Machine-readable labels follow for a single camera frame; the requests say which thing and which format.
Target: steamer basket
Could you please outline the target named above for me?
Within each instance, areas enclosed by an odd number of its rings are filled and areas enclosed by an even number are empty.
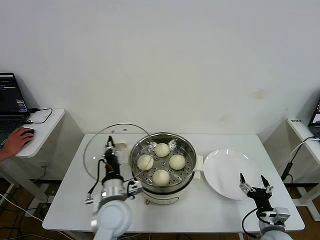
[[[158,157],[155,154],[155,147],[160,143],[169,146],[170,152],[165,157]],[[185,167],[181,170],[174,170],[169,165],[170,157],[177,154],[185,157]],[[150,155],[154,160],[150,170],[141,171],[137,166],[138,158],[143,155]],[[144,190],[156,195],[174,194],[184,189],[194,177],[196,163],[196,151],[190,142],[179,135],[168,132],[158,132],[142,138],[133,147],[129,157],[133,176],[137,176],[136,178],[141,181]],[[169,173],[168,186],[153,185],[152,176],[160,169]]]

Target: laptop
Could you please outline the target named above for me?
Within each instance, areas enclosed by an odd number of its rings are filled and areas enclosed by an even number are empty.
[[[30,116],[12,72],[0,73],[0,149],[8,135]]]
[[[308,127],[315,136],[320,138],[320,100],[317,103]]]

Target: human hand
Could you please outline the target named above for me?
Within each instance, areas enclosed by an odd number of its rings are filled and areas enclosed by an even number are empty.
[[[32,133],[26,133],[21,136],[21,134],[23,134],[26,131],[31,131],[31,129],[19,127],[12,133],[10,133],[1,150],[1,153],[5,155],[6,158],[11,158],[15,156],[25,145],[26,142],[33,140],[34,134]]]

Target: steamed bun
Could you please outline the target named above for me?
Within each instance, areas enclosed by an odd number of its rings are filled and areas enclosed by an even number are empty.
[[[182,155],[173,155],[169,159],[169,165],[174,170],[180,170],[183,169],[186,165],[186,159]]]
[[[169,146],[165,143],[158,143],[154,148],[154,153],[158,157],[165,157],[169,154]]]
[[[170,181],[170,175],[166,170],[157,170],[152,176],[152,182],[156,186],[167,186]]]
[[[147,171],[154,165],[154,159],[150,155],[142,155],[138,158],[137,166],[143,171]]]

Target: white table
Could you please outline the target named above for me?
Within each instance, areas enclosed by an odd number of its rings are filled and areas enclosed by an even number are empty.
[[[43,110],[32,113],[29,120],[33,122],[42,122],[48,114],[50,110]],[[32,158],[35,156],[40,148],[43,146],[51,132],[55,129],[65,111],[60,108],[54,108],[51,116],[47,119],[46,122],[41,124],[27,124],[23,127],[31,128],[35,130],[35,135],[33,140],[26,144],[15,158]],[[7,159],[0,163],[0,174],[7,179],[11,183],[9,189],[7,190],[8,193],[14,188],[19,187],[20,185],[23,186],[26,190],[28,190],[35,198],[33,199],[32,203],[30,204],[29,208],[36,208],[39,203],[45,203],[47,201],[47,195],[45,191],[48,188],[48,184],[42,184],[39,188],[34,183],[29,180],[29,176],[24,172],[18,164],[16,164],[13,160]],[[48,203],[51,203],[54,196],[49,196]],[[35,212],[35,209],[29,210],[31,214]]]
[[[230,148],[241,151],[253,159],[263,170],[263,175],[274,186],[270,203],[273,207],[288,208],[291,217],[286,222],[286,230],[304,229],[292,199],[271,162],[264,146],[256,135],[212,135],[180,134],[194,146],[197,155],[207,156],[215,149]],[[131,177],[128,156],[132,146],[142,138],[142,134],[113,134],[115,143],[125,142],[128,150],[119,154],[121,175]],[[88,190],[94,180],[87,175],[83,167],[83,152],[93,134],[87,134],[72,160],[72,163],[57,191],[42,226],[47,230],[90,232],[92,205],[85,205]],[[103,154],[108,135],[98,135],[88,149]],[[99,184],[93,196],[102,190]],[[240,233],[243,217],[256,207],[252,199],[231,200],[215,192],[206,182],[203,174],[193,179],[186,189],[186,197],[171,205],[145,204],[142,195],[134,200],[127,199],[134,219],[128,230],[130,233]],[[245,228],[249,232],[258,232],[258,219],[250,215]]]
[[[309,130],[308,124],[310,118],[307,117],[289,117],[288,123],[301,141],[314,134]],[[320,164],[320,143],[318,141],[309,141],[304,144],[311,155]],[[304,187],[297,187],[297,190],[302,197],[293,199],[297,207],[307,207],[313,220],[320,221],[320,214],[313,203],[313,200],[320,196],[320,184],[315,186],[312,190],[306,191]]]

